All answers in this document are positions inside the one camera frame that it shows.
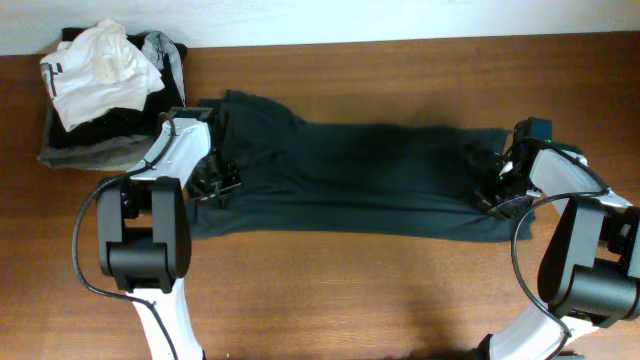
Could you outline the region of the dark green Nike t-shirt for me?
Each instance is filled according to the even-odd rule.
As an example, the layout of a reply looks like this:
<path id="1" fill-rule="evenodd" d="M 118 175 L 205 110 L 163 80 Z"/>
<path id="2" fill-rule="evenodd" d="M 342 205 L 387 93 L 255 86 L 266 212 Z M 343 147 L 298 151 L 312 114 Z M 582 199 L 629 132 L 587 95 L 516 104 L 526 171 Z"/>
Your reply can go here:
<path id="1" fill-rule="evenodd" d="M 375 233 L 466 242 L 532 236 L 472 201 L 471 158 L 505 145 L 503 129 L 316 124 L 264 97 L 230 90 L 215 112 L 221 157 L 241 186 L 225 202 L 187 204 L 196 239 L 251 231 Z"/>

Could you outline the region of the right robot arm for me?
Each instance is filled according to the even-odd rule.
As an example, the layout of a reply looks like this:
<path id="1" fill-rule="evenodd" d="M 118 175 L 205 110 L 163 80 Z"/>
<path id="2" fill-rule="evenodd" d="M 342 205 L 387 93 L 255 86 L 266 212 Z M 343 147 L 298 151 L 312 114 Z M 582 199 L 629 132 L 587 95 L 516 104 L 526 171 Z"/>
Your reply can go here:
<path id="1" fill-rule="evenodd" d="M 510 240 L 517 282 L 530 301 L 517 319 L 487 335 L 477 359 L 560 359 L 572 341 L 639 316 L 639 209 L 617 195 L 584 155 L 547 136 L 517 135 L 482 188 L 491 214 L 515 222 Z M 536 209 L 560 215 L 530 289 L 518 237 Z"/>

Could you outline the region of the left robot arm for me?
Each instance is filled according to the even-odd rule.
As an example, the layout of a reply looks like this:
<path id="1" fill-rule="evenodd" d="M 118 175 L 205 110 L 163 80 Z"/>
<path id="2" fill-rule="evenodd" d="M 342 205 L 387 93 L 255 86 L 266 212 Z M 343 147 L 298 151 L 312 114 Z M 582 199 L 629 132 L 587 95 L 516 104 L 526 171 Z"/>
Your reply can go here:
<path id="1" fill-rule="evenodd" d="M 133 304 L 154 359 L 202 359 L 186 301 L 192 236 L 185 198 L 225 206 L 241 186 L 218 150 L 213 109 L 173 107 L 159 136 L 97 200 L 99 264 Z"/>

